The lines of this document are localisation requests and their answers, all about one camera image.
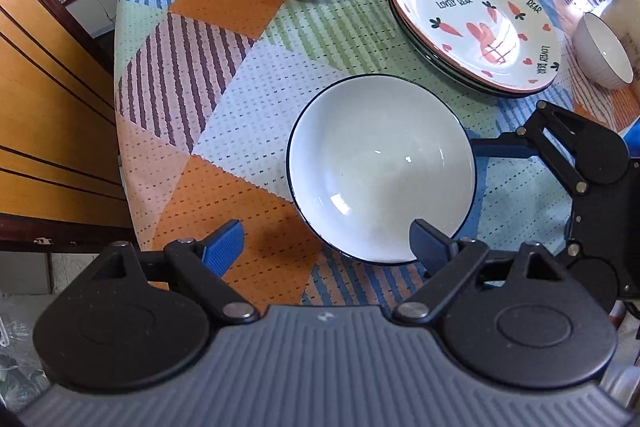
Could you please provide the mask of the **white ribbed bowl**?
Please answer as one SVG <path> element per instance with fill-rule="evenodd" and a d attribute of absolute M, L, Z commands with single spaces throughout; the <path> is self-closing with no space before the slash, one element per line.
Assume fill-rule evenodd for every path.
<path fill-rule="evenodd" d="M 572 43 L 578 66 L 590 82 L 608 90 L 631 86 L 634 72 L 628 55 L 600 17 L 584 14 L 572 35 Z"/>

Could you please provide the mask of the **large white bowl black rim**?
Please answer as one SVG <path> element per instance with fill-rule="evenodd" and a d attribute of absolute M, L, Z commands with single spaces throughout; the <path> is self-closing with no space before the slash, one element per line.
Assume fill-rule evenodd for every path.
<path fill-rule="evenodd" d="M 454 112 L 420 84 L 390 75 L 349 77 L 317 94 L 288 139 L 286 177 L 322 242 L 376 265 L 416 259 L 409 244 L 416 219 L 456 235 L 477 179 Z"/>

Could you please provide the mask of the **wooden chair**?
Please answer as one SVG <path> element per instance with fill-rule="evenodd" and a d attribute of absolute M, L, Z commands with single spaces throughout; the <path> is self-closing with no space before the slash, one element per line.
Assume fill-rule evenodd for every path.
<path fill-rule="evenodd" d="M 136 239 L 118 169 L 113 61 L 58 0 L 1 0 L 1 247 Z"/>

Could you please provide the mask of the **bag of rice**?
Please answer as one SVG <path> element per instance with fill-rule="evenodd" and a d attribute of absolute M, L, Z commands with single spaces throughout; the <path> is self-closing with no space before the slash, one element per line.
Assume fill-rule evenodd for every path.
<path fill-rule="evenodd" d="M 612 29 L 625 49 L 634 71 L 634 80 L 639 79 L 640 53 L 640 0 L 611 0 L 600 15 Z"/>

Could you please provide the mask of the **colourful patchwork tablecloth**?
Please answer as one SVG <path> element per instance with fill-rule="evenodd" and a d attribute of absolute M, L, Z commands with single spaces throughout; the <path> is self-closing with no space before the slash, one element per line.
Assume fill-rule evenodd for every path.
<path fill-rule="evenodd" d="M 539 0 L 560 38 L 582 0 Z M 429 68 L 387 0 L 118 0 L 115 110 L 138 242 L 200 239 L 231 219 L 245 230 L 226 280 L 263 303 L 391 307 L 420 265 L 362 265 L 325 251 L 294 208 L 288 135 L 324 87 L 384 72 L 434 92 L 474 134 L 521 124 L 534 98 L 493 98 Z"/>

